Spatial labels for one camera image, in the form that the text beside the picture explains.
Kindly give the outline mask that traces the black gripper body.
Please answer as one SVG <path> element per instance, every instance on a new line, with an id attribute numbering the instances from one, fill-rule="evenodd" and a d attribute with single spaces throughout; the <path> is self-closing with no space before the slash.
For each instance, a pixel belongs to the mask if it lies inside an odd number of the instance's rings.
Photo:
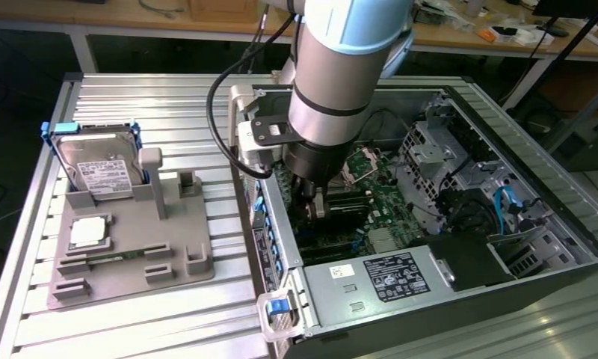
<path id="1" fill-rule="evenodd" d="M 324 187 L 343 170 L 348 153 L 348 143 L 321 146 L 292 142 L 284 145 L 284 164 L 297 177 Z"/>

